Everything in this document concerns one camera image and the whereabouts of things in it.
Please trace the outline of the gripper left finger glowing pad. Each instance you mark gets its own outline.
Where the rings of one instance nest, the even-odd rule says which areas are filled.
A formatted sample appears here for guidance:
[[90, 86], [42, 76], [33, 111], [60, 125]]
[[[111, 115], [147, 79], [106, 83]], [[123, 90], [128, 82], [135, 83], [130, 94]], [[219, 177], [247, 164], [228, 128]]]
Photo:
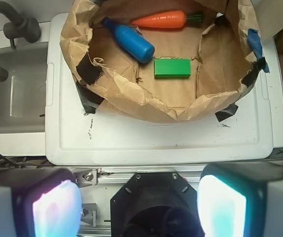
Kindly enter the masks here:
[[82, 197], [65, 168], [0, 168], [0, 237], [75, 237]]

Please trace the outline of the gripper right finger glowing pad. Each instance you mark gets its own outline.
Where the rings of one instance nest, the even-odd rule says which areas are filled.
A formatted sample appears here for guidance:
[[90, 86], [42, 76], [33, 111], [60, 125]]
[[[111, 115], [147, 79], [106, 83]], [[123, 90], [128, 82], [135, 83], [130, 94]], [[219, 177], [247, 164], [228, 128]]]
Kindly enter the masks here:
[[283, 237], [283, 162], [206, 165], [197, 207], [208, 237]]

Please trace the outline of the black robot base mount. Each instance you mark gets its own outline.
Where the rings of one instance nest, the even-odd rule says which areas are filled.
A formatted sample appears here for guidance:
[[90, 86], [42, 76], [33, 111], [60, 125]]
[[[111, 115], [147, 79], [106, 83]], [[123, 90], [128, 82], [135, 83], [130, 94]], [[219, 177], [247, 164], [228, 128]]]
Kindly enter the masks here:
[[197, 191], [177, 172], [135, 173], [110, 199], [113, 237], [203, 237]]

